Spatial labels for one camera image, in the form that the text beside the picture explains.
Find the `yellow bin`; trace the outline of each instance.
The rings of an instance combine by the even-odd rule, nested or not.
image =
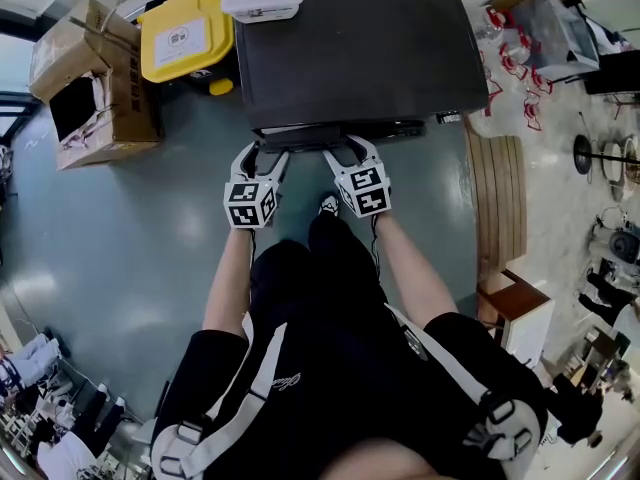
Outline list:
[[[166,82],[191,74],[209,77],[233,47],[233,20],[220,0],[167,0],[138,17],[141,31],[142,76]],[[209,85],[212,94],[233,88],[226,77]]]

